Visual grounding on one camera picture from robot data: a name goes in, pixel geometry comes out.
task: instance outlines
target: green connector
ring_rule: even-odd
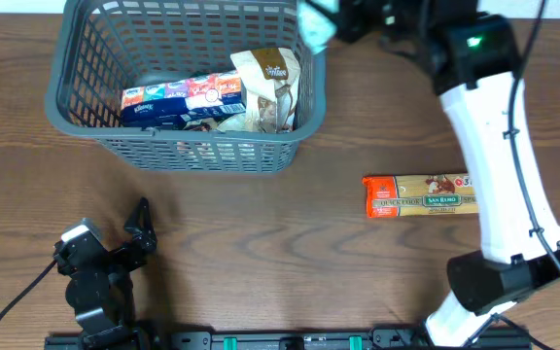
[[[224,350],[237,350],[237,338],[224,338]]]
[[[349,350],[362,350],[362,337],[350,336],[349,337]]]

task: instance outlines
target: orange packaging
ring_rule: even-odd
[[[241,93],[241,78],[236,71],[218,74],[215,88],[220,92],[220,95]]]
[[[205,95],[209,90],[215,89],[216,79],[217,74],[210,74],[208,76],[188,79],[188,84],[190,86],[190,97]]]
[[[366,176],[362,182],[370,218],[478,212],[468,174]]]
[[[134,87],[122,92],[122,106],[124,109],[138,103],[144,102],[144,87]]]

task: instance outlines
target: wooden table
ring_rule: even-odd
[[[91,217],[114,247],[141,195],[158,254],[133,273],[139,316],[219,331],[416,322],[447,293],[446,261],[478,248],[475,215],[368,220],[366,174],[464,171],[428,79],[368,36],[328,53],[328,113],[275,176],[156,173],[55,131],[43,112],[60,16],[0,16],[0,310]],[[530,22],[518,21],[525,38]],[[543,182],[560,222],[560,20],[527,76]],[[78,330],[52,272],[0,324],[0,348]],[[509,313],[560,348],[560,283]]]

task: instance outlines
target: green light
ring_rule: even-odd
[[[362,350],[362,337],[359,335],[354,335],[349,337],[349,349],[350,350]]]
[[[477,46],[481,45],[483,41],[483,37],[471,37],[467,40],[469,48],[476,48]]]
[[[224,350],[237,350],[237,338],[224,338]]]

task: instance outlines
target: gray plastic basket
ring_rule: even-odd
[[[96,139],[143,169],[275,172],[323,122],[325,55],[301,41],[293,0],[68,0],[46,114],[60,131]],[[294,132],[122,127],[123,89],[233,69],[230,54],[291,48],[301,64]]]

